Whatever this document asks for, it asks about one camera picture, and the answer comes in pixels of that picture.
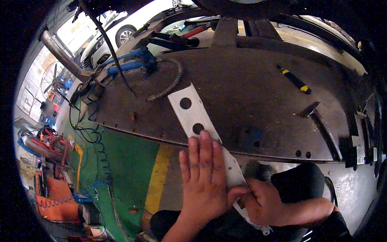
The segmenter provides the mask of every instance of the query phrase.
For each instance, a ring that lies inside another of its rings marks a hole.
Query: hand
[[[212,141],[208,131],[200,132],[200,152],[195,137],[188,139],[188,151],[189,165],[187,154],[184,151],[179,153],[183,209],[178,221],[190,221],[191,226],[204,227],[230,209],[237,197],[249,191],[247,187],[227,191],[222,149],[216,141]]]
[[[283,226],[285,204],[273,184],[256,179],[248,179],[247,184],[254,195],[245,194],[241,202],[245,205],[250,220],[260,226]]]

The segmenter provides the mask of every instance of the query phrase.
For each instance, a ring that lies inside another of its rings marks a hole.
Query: right hand
[[[285,225],[282,219],[285,204],[273,184],[256,179],[248,179],[247,184],[253,195],[245,194],[241,197],[241,202],[245,205],[250,220],[260,226]]]

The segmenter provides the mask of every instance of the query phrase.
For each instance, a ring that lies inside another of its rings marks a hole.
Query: green floor
[[[78,118],[78,112],[72,110],[72,115],[72,123],[75,124],[76,119]],[[83,122],[79,123],[79,125],[93,129],[96,127],[95,123],[87,120],[87,116]],[[106,152],[107,161],[110,163],[114,197],[119,219],[127,235],[134,238],[140,228],[139,222],[145,205],[148,185],[159,144],[138,139],[127,134],[118,133],[102,126],[99,127],[98,132],[102,135],[101,142],[105,145],[104,150]],[[86,133],[84,133],[84,135],[89,140],[94,140],[95,135],[91,134],[90,130],[89,133],[90,136]],[[87,191],[94,197],[95,191],[91,188],[91,185],[97,178],[106,178],[105,170],[103,169],[103,166],[106,163],[101,162],[104,155],[98,154],[102,146],[100,144],[93,145],[84,142],[78,134],[75,134],[70,122],[67,121],[63,135],[68,137],[69,134],[83,150],[79,173],[79,190]],[[74,187],[76,187],[78,164],[79,156],[74,150],[70,161],[70,166],[74,169],[74,172],[69,172],[69,175],[75,184]],[[95,205],[99,207],[102,213],[100,219],[101,224],[106,226],[116,241],[124,242],[123,235],[114,218],[113,206],[107,187],[97,187],[97,190],[99,193],[99,200],[93,199]],[[134,208],[138,211],[136,213],[131,213],[130,211]]]

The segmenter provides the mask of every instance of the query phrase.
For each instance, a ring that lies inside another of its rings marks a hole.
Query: left hand
[[[231,208],[238,197],[249,193],[247,187],[234,187],[227,191],[226,170],[221,146],[212,141],[208,131],[200,132],[199,141],[188,139],[187,154],[179,153],[183,179],[183,209],[178,221],[191,226],[204,227],[210,220]]]

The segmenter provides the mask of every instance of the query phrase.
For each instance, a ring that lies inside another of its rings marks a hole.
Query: white car
[[[126,17],[126,12],[118,14],[115,11],[111,12],[105,19],[101,17],[102,26],[113,45],[114,51],[117,51],[125,40],[130,38],[135,31],[156,14],[175,7],[179,3],[181,3],[181,0],[154,0],[128,17]],[[193,4],[193,2],[184,0],[183,4]],[[83,51],[80,61],[83,68],[95,69],[98,65],[105,63],[110,57],[111,53],[108,45],[101,33],[98,32]]]

